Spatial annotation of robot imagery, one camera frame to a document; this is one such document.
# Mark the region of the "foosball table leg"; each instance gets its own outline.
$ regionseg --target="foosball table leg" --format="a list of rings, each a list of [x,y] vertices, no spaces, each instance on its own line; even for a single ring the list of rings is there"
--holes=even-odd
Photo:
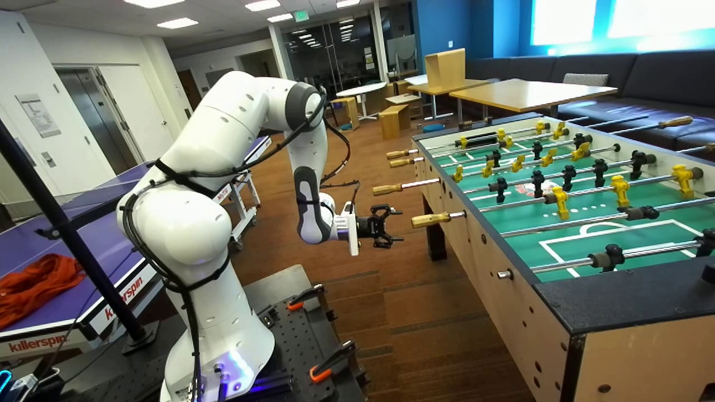
[[[423,199],[423,204],[424,204],[424,214],[433,212],[427,199]],[[431,260],[447,259],[447,241],[445,241],[443,226],[427,226],[427,246],[428,246]]]

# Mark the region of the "robotic arm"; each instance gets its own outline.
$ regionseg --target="robotic arm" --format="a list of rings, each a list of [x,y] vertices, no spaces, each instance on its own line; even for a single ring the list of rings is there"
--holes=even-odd
[[[168,354],[160,399],[244,395],[273,354],[274,336],[247,305],[228,256],[230,217],[213,201],[241,171],[261,130],[287,131],[299,236],[307,242],[349,236],[358,254],[352,204],[335,212],[335,201],[319,192],[321,95],[292,80],[225,74],[117,212],[122,232],[168,278],[169,298],[190,327]]]

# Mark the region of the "exit sign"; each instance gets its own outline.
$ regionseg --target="exit sign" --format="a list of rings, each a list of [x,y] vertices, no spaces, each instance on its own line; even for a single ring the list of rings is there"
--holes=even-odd
[[[307,19],[309,19],[309,11],[307,11],[307,9],[292,11],[292,19],[294,19],[294,21],[307,21]]]

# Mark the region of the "foosball table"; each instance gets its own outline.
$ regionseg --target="foosball table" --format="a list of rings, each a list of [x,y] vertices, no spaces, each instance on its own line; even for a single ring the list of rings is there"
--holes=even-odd
[[[662,120],[660,127],[685,124]],[[715,393],[715,165],[549,115],[415,136],[431,252],[447,238],[535,399]]]

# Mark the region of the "blue wall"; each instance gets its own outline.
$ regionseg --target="blue wall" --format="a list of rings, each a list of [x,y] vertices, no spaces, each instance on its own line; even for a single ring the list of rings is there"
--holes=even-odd
[[[487,0],[414,0],[419,69],[424,56],[464,46],[466,58],[484,53],[484,7]]]
[[[492,5],[492,58],[521,53],[523,41],[523,9],[521,0],[495,0]]]
[[[419,69],[424,70],[424,56],[450,48],[450,40],[466,48],[466,59],[524,53],[530,1],[414,0]]]

